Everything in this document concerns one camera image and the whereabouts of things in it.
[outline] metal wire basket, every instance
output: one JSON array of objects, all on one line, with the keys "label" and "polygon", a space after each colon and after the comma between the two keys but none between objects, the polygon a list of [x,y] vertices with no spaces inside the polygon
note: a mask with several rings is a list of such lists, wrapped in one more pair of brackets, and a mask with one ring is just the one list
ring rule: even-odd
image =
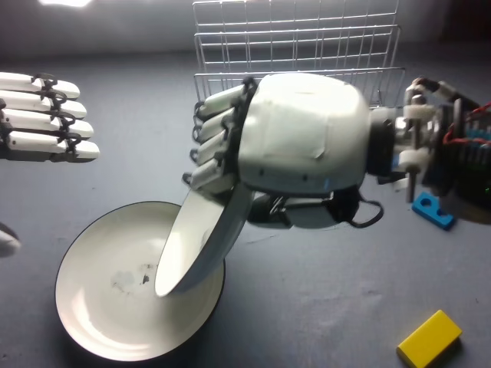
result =
[{"label": "metal wire basket", "polygon": [[372,106],[395,106],[399,0],[209,0],[193,3],[195,74],[202,100],[252,75],[303,71],[358,87]]}]

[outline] wire rack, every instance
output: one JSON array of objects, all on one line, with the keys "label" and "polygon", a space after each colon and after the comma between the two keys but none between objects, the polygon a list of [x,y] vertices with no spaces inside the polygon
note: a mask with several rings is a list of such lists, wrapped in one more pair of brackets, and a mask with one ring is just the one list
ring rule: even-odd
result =
[{"label": "wire rack", "polygon": [[200,100],[244,77],[303,71],[358,87],[372,106],[395,106],[399,0],[210,0],[193,3]]}]

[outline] table surface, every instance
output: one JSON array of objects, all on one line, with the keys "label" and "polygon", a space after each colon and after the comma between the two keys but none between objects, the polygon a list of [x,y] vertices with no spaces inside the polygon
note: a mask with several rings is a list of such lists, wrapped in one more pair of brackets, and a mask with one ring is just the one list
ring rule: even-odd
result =
[{"label": "table surface", "polygon": [[[489,46],[401,47],[404,85],[425,74],[484,103]],[[64,332],[54,281],[64,253],[93,220],[132,202],[182,203],[180,178],[196,102],[195,55],[22,62],[3,71],[46,71],[75,82],[94,125],[90,164],[1,162],[0,219],[24,248],[0,259],[0,366],[378,367],[403,366],[395,347],[435,311],[463,329],[445,367],[491,361],[491,228],[460,221],[444,232],[410,210],[402,192],[367,177],[362,193],[385,217],[365,230],[247,225],[227,257],[222,300],[204,329],[168,356],[123,364],[82,350]]]}]

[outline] white plate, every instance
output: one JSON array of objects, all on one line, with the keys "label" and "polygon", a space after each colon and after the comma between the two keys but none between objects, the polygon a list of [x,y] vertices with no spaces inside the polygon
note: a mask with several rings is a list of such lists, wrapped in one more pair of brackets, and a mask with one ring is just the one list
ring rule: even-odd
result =
[{"label": "white plate", "polygon": [[157,262],[180,207],[141,202],[86,228],[68,249],[56,280],[64,328],[86,350],[111,360],[168,353],[206,322],[225,268],[183,294],[157,297]]},{"label": "white plate", "polygon": [[224,207],[189,192],[160,257],[155,281],[158,296],[186,292],[220,266],[246,223],[252,195],[237,184]]}]

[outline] robotic hand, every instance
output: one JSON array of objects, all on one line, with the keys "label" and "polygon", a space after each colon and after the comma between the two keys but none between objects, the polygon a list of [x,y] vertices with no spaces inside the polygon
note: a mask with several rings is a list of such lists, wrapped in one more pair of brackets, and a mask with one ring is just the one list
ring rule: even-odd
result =
[{"label": "robotic hand", "polygon": [[[0,73],[0,159],[85,163],[99,156],[80,91],[50,74]],[[20,247],[0,223],[0,257]]]},{"label": "robotic hand", "polygon": [[[428,104],[428,93],[448,104]],[[476,109],[448,84],[426,78],[407,88],[403,117],[397,108],[371,110],[357,88],[330,77],[271,74],[259,84],[248,78],[195,106],[199,148],[190,156],[198,168],[183,180],[218,201],[237,182],[265,193],[252,205],[248,221],[255,225],[363,228],[384,214],[359,193],[366,173],[379,184],[408,175],[408,202],[419,173],[439,196],[453,187],[464,187],[462,196],[474,192],[469,177],[491,186],[491,119],[481,108],[477,121]],[[479,142],[466,136],[469,126]],[[380,209],[362,224],[353,220],[360,202]]]}]

